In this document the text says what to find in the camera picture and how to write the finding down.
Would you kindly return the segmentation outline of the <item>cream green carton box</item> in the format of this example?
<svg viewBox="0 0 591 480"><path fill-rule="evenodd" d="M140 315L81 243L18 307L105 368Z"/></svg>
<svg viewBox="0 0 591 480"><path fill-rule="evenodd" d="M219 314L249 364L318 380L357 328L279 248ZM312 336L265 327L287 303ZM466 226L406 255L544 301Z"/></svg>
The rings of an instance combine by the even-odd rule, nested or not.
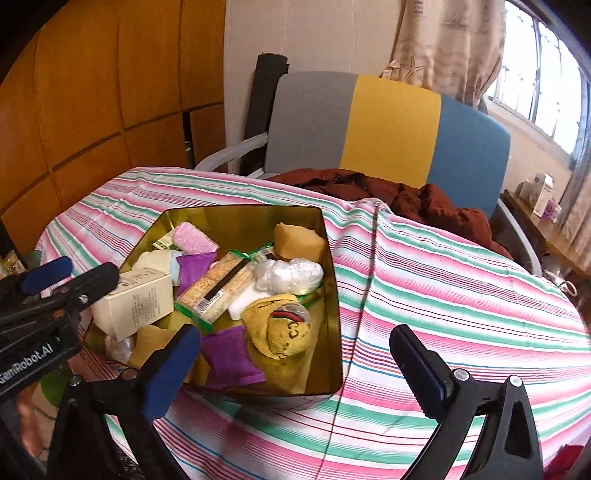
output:
<svg viewBox="0 0 591 480"><path fill-rule="evenodd" d="M117 342L173 309L170 275L151 268L121 273L117 287L91 307L94 324Z"/></svg>

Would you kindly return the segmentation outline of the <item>purple sachet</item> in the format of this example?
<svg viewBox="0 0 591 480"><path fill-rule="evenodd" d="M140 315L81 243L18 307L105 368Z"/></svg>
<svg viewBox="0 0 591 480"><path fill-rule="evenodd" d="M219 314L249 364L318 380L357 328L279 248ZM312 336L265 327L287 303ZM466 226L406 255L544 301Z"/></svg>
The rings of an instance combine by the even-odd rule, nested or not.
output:
<svg viewBox="0 0 591 480"><path fill-rule="evenodd" d="M222 390L266 381L266 374L250 360L245 333L245 326L238 325L202 338L200 353L209 366L206 388Z"/></svg>
<svg viewBox="0 0 591 480"><path fill-rule="evenodd" d="M208 271L215 258L215 252L178 256L176 261L179 265L179 274L176 295L183 294L197 282Z"/></svg>

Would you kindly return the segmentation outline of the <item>gold metal tray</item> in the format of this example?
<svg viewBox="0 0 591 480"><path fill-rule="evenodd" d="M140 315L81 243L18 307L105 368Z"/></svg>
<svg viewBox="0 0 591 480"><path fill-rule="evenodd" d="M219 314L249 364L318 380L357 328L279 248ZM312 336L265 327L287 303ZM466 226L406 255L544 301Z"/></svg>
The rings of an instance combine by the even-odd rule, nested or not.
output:
<svg viewBox="0 0 591 480"><path fill-rule="evenodd" d="M191 389L201 395L211 395L242 403L270 404L283 409L304 408L328 398L342 385L341 340L339 340L339 305L335 288L335 270L328 247L322 212L317 207L288 205L229 205L170 209L162 213L146 231L128 257L120 274L151 268L169 274L173 298L178 286L178 256L188 255L172 243L172 232L182 222L193 224L218 244L214 265L228 251L236 251L252 258L256 265L267 259L283 260L274 251L274 226L284 224L314 230L327 242L322 259L325 272L322 284L308 295L296 296L311 314L311 343L303 353L280 360L266 357L252 345L247 331L246 347L250 360L266 374L266 381L242 387L214 390L205 387L209 366L199 353L193 361L187 379ZM140 368L156 350L162 349L184 325L197 328L200 342L203 337L238 325L226 310L207 332L197 323L177 311L141 327L134 335L117 342L92 325L103 336L105 355L119 364Z"/></svg>

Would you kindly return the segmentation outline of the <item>clear plastic wrap ball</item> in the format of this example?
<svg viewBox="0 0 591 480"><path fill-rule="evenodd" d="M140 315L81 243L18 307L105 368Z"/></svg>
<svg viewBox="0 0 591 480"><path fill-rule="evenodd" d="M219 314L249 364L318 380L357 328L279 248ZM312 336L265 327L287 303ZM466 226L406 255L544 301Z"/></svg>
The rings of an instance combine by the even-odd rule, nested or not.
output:
<svg viewBox="0 0 591 480"><path fill-rule="evenodd" d="M308 259L267 259L256 265L256 288L273 295L308 295L322 284L322 266Z"/></svg>

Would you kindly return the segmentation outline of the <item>striped bed sheet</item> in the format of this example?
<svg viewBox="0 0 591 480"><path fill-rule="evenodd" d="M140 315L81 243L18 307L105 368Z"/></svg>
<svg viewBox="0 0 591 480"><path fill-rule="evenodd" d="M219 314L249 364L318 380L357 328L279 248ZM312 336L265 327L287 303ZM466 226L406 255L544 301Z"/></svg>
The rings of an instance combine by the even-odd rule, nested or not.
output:
<svg viewBox="0 0 591 480"><path fill-rule="evenodd" d="M335 261L344 385L314 408L256 411L180 392L155 424L193 479L398 479L435 424L393 361L409 325L475 378L517 375L545 460L590 433L590 340L552 284L451 233L404 219L377 199L346 202L266 180L180 168L123 173L53 219L37 246L76 273L119 264L165 210L226 204L311 205Z"/></svg>

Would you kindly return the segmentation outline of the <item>wooden wardrobe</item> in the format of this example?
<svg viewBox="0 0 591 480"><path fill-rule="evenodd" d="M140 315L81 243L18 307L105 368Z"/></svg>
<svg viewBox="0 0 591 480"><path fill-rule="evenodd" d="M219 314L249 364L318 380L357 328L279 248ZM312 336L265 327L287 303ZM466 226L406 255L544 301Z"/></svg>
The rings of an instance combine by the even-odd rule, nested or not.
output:
<svg viewBox="0 0 591 480"><path fill-rule="evenodd" d="M32 250L47 224L137 166L225 144L222 1L70 1L1 85L1 222Z"/></svg>

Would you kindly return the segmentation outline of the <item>wooden desk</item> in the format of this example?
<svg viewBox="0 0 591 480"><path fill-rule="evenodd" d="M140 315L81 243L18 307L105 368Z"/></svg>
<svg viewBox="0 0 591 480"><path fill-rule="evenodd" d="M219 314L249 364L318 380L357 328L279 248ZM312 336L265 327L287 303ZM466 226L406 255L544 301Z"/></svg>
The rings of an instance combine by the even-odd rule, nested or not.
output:
<svg viewBox="0 0 591 480"><path fill-rule="evenodd" d="M590 279L590 268L583 266L583 254L576 252L573 242L556 224L536 216L518 195L509 190L505 190L500 198L528 237L542 263L546 263L547 267L556 266L566 275L573 272L582 280Z"/></svg>

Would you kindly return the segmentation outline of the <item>dark red blanket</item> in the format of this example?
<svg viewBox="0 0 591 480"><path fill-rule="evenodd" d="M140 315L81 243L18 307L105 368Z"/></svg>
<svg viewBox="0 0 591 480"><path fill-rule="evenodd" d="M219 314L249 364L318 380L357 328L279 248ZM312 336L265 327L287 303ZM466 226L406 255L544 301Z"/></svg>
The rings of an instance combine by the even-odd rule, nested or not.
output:
<svg viewBox="0 0 591 480"><path fill-rule="evenodd" d="M311 168L273 174L270 180L346 201L377 198L398 216L451 232L508 259L512 257L493 239L484 211L456 207L434 184L415 188L345 169Z"/></svg>

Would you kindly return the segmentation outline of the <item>white box on desk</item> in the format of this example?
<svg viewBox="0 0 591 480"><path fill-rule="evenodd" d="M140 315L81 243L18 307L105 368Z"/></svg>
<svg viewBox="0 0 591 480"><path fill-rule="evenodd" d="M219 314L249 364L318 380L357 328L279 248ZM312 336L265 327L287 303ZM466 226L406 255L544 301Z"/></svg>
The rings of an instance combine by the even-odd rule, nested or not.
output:
<svg viewBox="0 0 591 480"><path fill-rule="evenodd" d="M533 214L542 217L548 202L552 199L554 179L548 173L537 173L531 185L529 201Z"/></svg>

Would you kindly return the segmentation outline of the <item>grey yellow blue headboard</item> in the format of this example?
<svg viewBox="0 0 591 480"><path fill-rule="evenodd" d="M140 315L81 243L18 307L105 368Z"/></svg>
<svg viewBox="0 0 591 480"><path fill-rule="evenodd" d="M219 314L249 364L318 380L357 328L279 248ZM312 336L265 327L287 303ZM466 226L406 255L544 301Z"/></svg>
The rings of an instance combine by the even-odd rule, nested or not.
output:
<svg viewBox="0 0 591 480"><path fill-rule="evenodd" d="M434 184L455 206L491 216L510 144L500 123L451 97L370 75L297 72L277 84L263 170Z"/></svg>

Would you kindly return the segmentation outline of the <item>window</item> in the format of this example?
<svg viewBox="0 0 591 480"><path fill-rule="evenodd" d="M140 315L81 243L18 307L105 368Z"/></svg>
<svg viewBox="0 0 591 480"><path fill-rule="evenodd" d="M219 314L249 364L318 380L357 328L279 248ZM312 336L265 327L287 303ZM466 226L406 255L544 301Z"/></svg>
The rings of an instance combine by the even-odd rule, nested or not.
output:
<svg viewBox="0 0 591 480"><path fill-rule="evenodd" d="M505 3L505 46L485 98L524 119L573 159L583 151L590 84L560 37L515 1Z"/></svg>

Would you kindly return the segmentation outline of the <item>beige patterned curtain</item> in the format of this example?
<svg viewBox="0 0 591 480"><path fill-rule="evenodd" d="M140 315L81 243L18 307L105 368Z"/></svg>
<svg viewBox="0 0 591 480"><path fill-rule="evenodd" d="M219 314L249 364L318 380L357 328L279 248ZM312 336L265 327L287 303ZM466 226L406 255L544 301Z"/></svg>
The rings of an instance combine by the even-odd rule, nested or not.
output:
<svg viewBox="0 0 591 480"><path fill-rule="evenodd" d="M503 1L405 1L382 77L476 108L499 75L505 36Z"/></svg>

